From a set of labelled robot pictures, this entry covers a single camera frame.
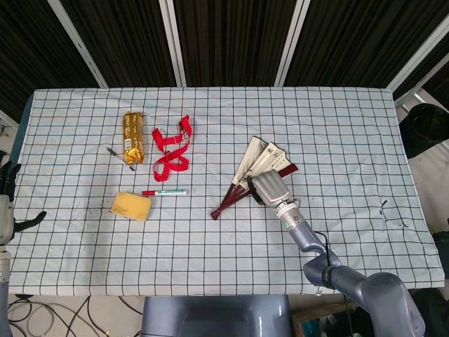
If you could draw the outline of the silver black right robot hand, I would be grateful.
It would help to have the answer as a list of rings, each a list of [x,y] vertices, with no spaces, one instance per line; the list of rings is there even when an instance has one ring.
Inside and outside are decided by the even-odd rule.
[[[251,188],[252,196],[258,204],[272,209],[291,198],[290,190],[279,172],[275,170],[266,171],[249,178],[248,186]]]

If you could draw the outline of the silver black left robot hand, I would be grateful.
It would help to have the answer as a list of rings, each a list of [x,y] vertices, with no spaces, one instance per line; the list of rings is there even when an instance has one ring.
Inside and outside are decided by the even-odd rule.
[[[1,245],[6,246],[15,236],[16,232],[22,232],[38,225],[47,212],[40,212],[34,219],[18,223],[14,218],[13,200],[15,196],[15,179],[21,168],[21,164],[13,165],[12,161],[6,162],[1,167]]]

